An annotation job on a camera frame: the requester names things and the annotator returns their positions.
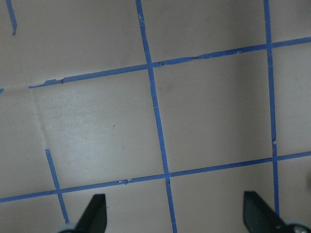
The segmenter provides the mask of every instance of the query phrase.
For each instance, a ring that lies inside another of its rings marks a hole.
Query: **tape strip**
[[[277,160],[288,160],[288,159],[296,159],[296,158],[302,158],[302,157],[307,157],[311,156],[311,151],[308,152],[303,152],[303,153],[297,153],[297,154],[289,154],[289,155],[282,155],[278,156]]]
[[[94,78],[99,78],[99,77],[104,77],[104,76],[109,76],[109,75],[114,75],[114,74],[128,73],[128,72],[139,71],[139,70],[144,70],[144,69],[147,69],[147,65],[111,69],[111,70],[99,71],[99,72],[89,73],[89,74],[80,74],[80,75],[65,77],[60,80],[56,80],[56,79],[47,80],[45,81],[45,83],[41,85],[29,86],[28,88],[32,89],[32,88],[38,88],[42,86],[51,86],[51,85],[62,84],[62,83],[70,83],[74,81],[94,79]]]
[[[273,75],[273,57],[272,57],[272,38],[269,0],[264,0],[264,18],[266,23],[266,42],[267,42],[267,60],[268,60],[268,79],[269,79],[269,97],[270,97],[270,121],[271,121],[271,138],[272,138],[272,163],[273,163],[273,181],[274,181],[274,201],[275,212],[279,215],[279,198],[278,198],[278,171],[277,171],[277,146],[276,141],[276,109],[274,96],[274,75]]]
[[[272,47],[273,48],[279,48],[279,47],[284,47],[284,46],[305,44],[305,43],[309,43],[309,42],[311,42],[311,36],[300,38],[300,39],[275,42],[275,43],[272,43]]]
[[[10,19],[11,19],[11,24],[12,24],[12,28],[13,28],[13,35],[15,35],[16,29],[17,29],[17,22],[16,22],[15,13],[14,13],[14,10],[12,7],[11,0],[6,0],[6,6],[8,8]]]
[[[177,172],[172,172],[171,176],[175,177],[175,176],[191,175],[191,174],[196,174],[196,173],[224,170],[224,169],[230,169],[230,168],[242,167],[242,166],[257,165],[257,164],[263,164],[263,163],[268,163],[268,162],[272,162],[272,158],[256,159],[256,160],[238,162],[238,163],[232,163],[232,164],[209,166],[209,167],[191,169],[191,170],[185,170],[185,171],[177,171]]]
[[[149,81],[150,81],[151,97],[152,97],[152,102],[154,106],[155,121],[156,121],[157,133],[158,133],[158,138],[159,138],[159,143],[160,143],[163,170],[164,170],[164,174],[166,177],[166,184],[167,184],[166,190],[167,190],[168,203],[170,207],[172,229],[173,229],[173,233],[177,233],[177,226],[176,226],[175,212],[174,212],[174,205],[173,205],[173,196],[172,196],[172,191],[171,191],[171,186],[170,186],[170,173],[169,173],[169,167],[168,167],[168,162],[167,162],[167,157],[166,157],[160,110],[159,110],[158,101],[157,101],[156,82],[155,82],[155,76],[154,76],[154,71],[153,71],[153,63],[151,60],[149,45],[147,41],[145,19],[144,19],[142,5],[141,5],[140,0],[136,0],[136,8],[137,8],[142,44],[143,44],[144,52],[146,56]]]
[[[264,45],[254,45],[254,46],[248,46],[248,47],[237,48],[237,49],[232,49],[232,50],[224,50],[224,51],[218,51],[218,52],[212,52],[212,53],[205,53],[205,54],[202,54],[200,56],[195,56],[195,57],[182,57],[182,58],[165,60],[162,62],[155,62],[155,63],[153,63],[153,67],[161,67],[164,65],[175,65],[175,64],[190,62],[190,61],[198,60],[198,59],[209,59],[209,58],[229,56],[229,55],[234,55],[234,54],[238,54],[238,53],[253,52],[253,51],[265,50],[265,49],[266,49],[265,44]]]
[[[105,182],[105,183],[89,184],[89,185],[83,185],[79,187],[65,188],[65,189],[62,189],[62,193],[76,192],[76,191],[82,191],[82,190],[88,190],[88,189],[94,189],[94,188],[104,188],[104,187],[116,186],[116,185],[121,185],[121,184],[137,183],[137,182],[158,180],[158,179],[164,179],[164,178],[165,178],[165,175],[160,174],[160,175],[154,175],[154,176],[134,178],[131,180],[120,180],[120,181],[111,181],[111,182]]]
[[[57,194],[56,190],[45,191],[45,192],[38,192],[38,193],[31,193],[31,194],[19,195],[19,196],[14,196],[14,197],[1,198],[0,199],[0,203],[9,202],[9,201],[15,201],[15,200],[24,200],[24,199],[29,199],[29,198],[38,198],[38,197],[54,195],[54,194]]]
[[[69,219],[68,219],[68,215],[67,215],[67,211],[66,211],[63,195],[62,195],[62,191],[61,191],[60,186],[59,186],[59,182],[58,182],[58,178],[57,178],[57,175],[56,175],[56,171],[55,171],[55,167],[54,167],[54,164],[53,164],[53,160],[52,160],[52,157],[51,157],[50,150],[45,150],[45,154],[46,154],[47,159],[48,159],[48,163],[49,163],[49,167],[50,167],[50,170],[51,170],[54,186],[56,188],[59,204],[60,204],[60,207],[61,207],[61,210],[62,210],[62,213],[63,213],[63,217],[64,217],[64,220],[65,220],[65,223],[69,223]]]

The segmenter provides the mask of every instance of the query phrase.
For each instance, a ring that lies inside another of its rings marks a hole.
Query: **metal screw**
[[[307,230],[301,226],[294,226],[295,233],[307,233]]]

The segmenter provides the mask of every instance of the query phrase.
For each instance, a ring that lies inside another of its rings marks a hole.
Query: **blue painter's tape line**
[[[133,66],[133,67],[111,69],[111,70],[100,71],[100,72],[89,73],[89,74],[80,74],[80,75],[65,77],[61,80],[56,80],[56,79],[47,80],[45,81],[44,84],[37,85],[37,86],[29,86],[28,88],[32,89],[32,88],[37,88],[37,87],[42,87],[42,86],[51,86],[51,85],[62,84],[62,83],[70,83],[70,82],[75,82],[75,81],[94,79],[94,78],[99,78],[99,77],[104,77],[104,76],[109,76],[109,75],[114,75],[114,74],[128,73],[128,72],[139,71],[139,70],[144,70],[144,69],[147,69],[147,65],[138,65],[138,66]]]
[[[238,53],[253,52],[253,51],[265,50],[265,49],[266,49],[265,44],[254,45],[254,46],[237,48],[237,49],[232,49],[232,50],[224,50],[224,51],[218,51],[218,52],[212,52],[212,53],[205,53],[205,54],[195,56],[195,57],[182,57],[182,58],[165,60],[162,62],[154,62],[153,67],[161,67],[164,65],[175,65],[175,64],[179,64],[179,63],[190,62],[193,60],[216,58],[216,57],[229,56],[229,55],[234,55],[234,54],[238,54]]]
[[[294,40],[286,40],[286,41],[275,42],[275,43],[272,43],[272,47],[278,48],[278,47],[284,47],[284,46],[305,44],[305,43],[310,43],[310,42],[311,42],[311,36],[299,38],[299,39],[294,39]]]
[[[171,176],[174,177],[174,176],[191,175],[191,174],[196,174],[196,173],[217,171],[217,170],[230,169],[230,168],[242,167],[242,166],[257,165],[257,164],[263,164],[263,163],[268,163],[268,162],[272,162],[272,158],[256,159],[256,160],[250,160],[250,161],[238,162],[238,163],[232,163],[232,164],[209,166],[209,167],[203,167],[203,168],[197,168],[197,169],[191,169],[191,170],[185,170],[185,171],[177,171],[177,172],[172,172]]]
[[[151,60],[149,45],[148,45],[148,41],[147,41],[145,19],[144,19],[144,14],[143,14],[142,5],[141,5],[140,0],[136,0],[136,7],[137,7],[137,14],[138,14],[138,20],[139,20],[141,39],[142,39],[142,44],[144,47],[144,52],[145,52],[146,62],[147,62],[147,68],[148,68],[148,74],[149,74],[151,97],[152,97],[152,102],[153,102],[154,112],[155,112],[155,121],[156,121],[157,133],[158,133],[158,138],[159,138],[159,143],[160,143],[163,170],[164,170],[164,174],[166,176],[167,182],[169,184],[170,172],[169,172],[169,166],[168,166],[166,150],[165,150],[165,142],[164,142],[164,136],[163,136],[163,130],[162,130],[160,110],[159,110],[159,106],[158,106],[158,102],[157,102],[156,82],[155,82],[155,76],[154,76],[154,71],[153,71],[153,64],[152,64],[152,60]],[[171,187],[170,187],[170,185],[167,185],[166,188],[167,188],[167,197],[168,197],[168,202],[169,202],[169,207],[170,207],[172,229],[173,229],[173,233],[177,233],[177,226],[176,226],[176,221],[175,221],[175,212],[174,212],[174,206],[173,206],[173,197],[172,197]]]
[[[65,189],[62,189],[61,192],[69,193],[69,192],[76,192],[76,191],[82,191],[82,190],[88,190],[88,189],[94,189],[94,188],[103,188],[103,187],[110,187],[110,186],[116,186],[116,185],[121,185],[121,184],[137,183],[137,182],[158,180],[158,179],[164,179],[164,178],[165,178],[164,174],[145,176],[145,177],[133,178],[131,180],[111,181],[111,182],[83,185],[83,186],[72,187],[72,188],[65,188]]]
[[[272,37],[271,37],[269,0],[264,0],[263,4],[264,4],[264,17],[265,17],[266,42],[267,42],[268,79],[269,79],[269,96],[270,96],[270,121],[271,121],[272,158],[273,158],[272,163],[273,163],[274,201],[275,201],[275,212],[279,215],[277,146],[275,144],[275,141],[276,141],[276,109],[275,109],[275,95],[274,95],[274,75],[273,75]]]
[[[167,178],[165,180],[165,182],[166,182],[166,192],[167,192],[167,197],[168,197],[168,202],[169,202],[169,209],[170,209],[173,233],[177,233],[177,225],[176,225],[175,210],[174,210],[174,203],[173,203],[173,195],[172,195],[170,178]]]
[[[68,215],[67,215],[64,199],[63,199],[63,196],[62,196],[62,193],[61,193],[61,190],[60,190],[60,186],[59,186],[59,182],[58,182],[58,178],[57,178],[57,175],[56,175],[56,171],[55,171],[55,167],[54,167],[54,164],[53,164],[53,160],[52,160],[52,157],[51,157],[50,150],[45,150],[45,154],[46,154],[47,159],[48,159],[48,163],[49,163],[49,167],[50,167],[50,170],[51,170],[54,186],[55,186],[56,191],[57,191],[58,200],[59,200],[59,204],[60,204],[60,207],[61,207],[61,210],[62,210],[62,213],[63,213],[63,217],[64,217],[64,220],[65,220],[65,223],[69,223],[69,219],[68,219]]]
[[[15,13],[14,13],[14,10],[12,7],[11,0],[6,0],[6,6],[8,8],[10,19],[11,19],[11,24],[12,24],[12,28],[13,28],[13,35],[15,35],[16,29],[17,29],[17,21],[16,21],[16,17],[15,17]]]
[[[65,203],[64,203],[64,199],[63,199],[63,195],[62,194],[57,194],[58,195],[58,200],[59,200],[59,204],[60,204],[60,208],[62,210],[62,213],[63,213],[63,217],[64,217],[64,220],[65,220],[65,223],[69,223],[69,218],[68,218],[68,215],[67,215],[67,210],[66,210],[66,207],[65,207]]]
[[[161,117],[160,117],[160,110],[159,110],[158,102],[157,102],[156,82],[155,82],[155,76],[154,76],[154,72],[153,72],[153,65],[152,65],[152,61],[151,61],[149,45],[148,45],[147,36],[146,36],[145,20],[144,20],[144,15],[143,15],[142,5],[141,5],[140,0],[136,0],[136,7],[137,7],[142,43],[143,43],[144,52],[145,52],[146,61],[147,61],[151,96],[152,96],[154,112],[155,112],[155,121],[156,121],[158,137],[159,137],[160,150],[161,150],[161,156],[162,156],[162,162],[163,162],[163,169],[164,169],[165,174],[169,174],[169,168],[168,168],[168,162],[167,162],[166,150],[165,150],[165,142],[164,142],[164,136],[163,136],[163,130],[162,130]]]
[[[57,175],[56,175],[56,171],[55,171],[55,167],[54,167],[54,164],[53,164],[53,160],[52,160],[52,157],[51,157],[50,150],[45,150],[45,154],[47,156],[48,163],[49,163],[49,166],[50,166],[50,170],[51,170],[54,186],[55,186],[56,190],[59,190],[60,186],[59,186],[59,182],[58,182],[58,178],[57,178]]]
[[[24,200],[24,199],[29,199],[29,198],[38,198],[38,197],[54,195],[54,194],[57,194],[56,190],[39,192],[39,193],[31,193],[31,194],[19,195],[19,196],[14,196],[14,197],[1,198],[0,203],[16,201],[16,200]]]
[[[302,158],[302,157],[307,157],[307,156],[311,156],[311,151],[297,153],[297,154],[282,155],[282,156],[278,156],[277,159],[280,161],[280,160],[287,160],[287,159]]]

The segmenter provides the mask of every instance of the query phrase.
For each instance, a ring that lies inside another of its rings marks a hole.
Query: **floor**
[[[105,193],[107,233],[246,233],[245,190],[311,226],[310,11],[0,1],[1,232]]]

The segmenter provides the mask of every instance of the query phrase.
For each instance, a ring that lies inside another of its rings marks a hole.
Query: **gray floor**
[[[311,226],[311,2],[267,3],[0,1],[1,232],[106,193],[107,233],[246,233],[245,190]]]

